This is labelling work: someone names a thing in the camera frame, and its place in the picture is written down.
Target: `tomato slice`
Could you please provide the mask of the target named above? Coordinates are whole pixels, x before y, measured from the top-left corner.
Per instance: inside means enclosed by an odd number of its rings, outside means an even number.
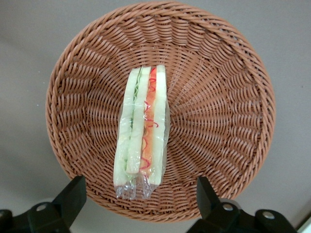
[[[149,75],[146,107],[144,112],[144,135],[141,145],[141,157],[139,171],[145,176],[150,175],[152,163],[153,128],[158,124],[154,122],[154,101],[156,99],[156,68],[153,68]]]

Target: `gray background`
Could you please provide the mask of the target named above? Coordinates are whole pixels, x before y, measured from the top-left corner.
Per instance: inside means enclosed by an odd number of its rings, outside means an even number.
[[[69,182],[47,136],[45,96],[61,52],[88,23],[125,0],[0,1],[0,208],[20,214]],[[236,198],[297,225],[311,210],[311,2],[185,0],[228,20],[262,58],[276,95],[276,130],[258,176]],[[192,221],[152,224],[88,200],[74,233],[184,232]]]

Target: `metal bolt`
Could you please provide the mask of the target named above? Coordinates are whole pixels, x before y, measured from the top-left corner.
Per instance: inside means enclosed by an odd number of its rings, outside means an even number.
[[[233,210],[233,207],[232,207],[232,205],[230,205],[230,204],[223,204],[223,208],[225,209],[225,210],[227,210],[227,211],[232,211]]]
[[[274,215],[268,211],[263,212],[262,215],[267,219],[275,219]]]
[[[36,210],[37,210],[37,211],[41,211],[41,210],[44,210],[46,207],[47,207],[46,204],[42,204],[42,205],[39,205],[39,206],[36,208]]]

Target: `wicker basket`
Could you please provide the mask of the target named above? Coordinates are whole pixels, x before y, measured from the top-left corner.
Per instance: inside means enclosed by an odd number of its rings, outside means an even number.
[[[116,199],[118,114],[132,68],[164,64],[171,131],[162,185],[150,200]],[[130,218],[199,216],[196,179],[234,198],[268,153],[275,124],[271,82],[258,55],[225,20],[178,2],[119,8],[85,27],[51,75],[46,118],[53,151],[87,194]]]

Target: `plastic wrap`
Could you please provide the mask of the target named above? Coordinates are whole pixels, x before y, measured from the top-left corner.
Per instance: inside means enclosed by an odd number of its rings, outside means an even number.
[[[170,109],[164,66],[133,69],[119,114],[114,187],[117,198],[148,199],[166,167]]]

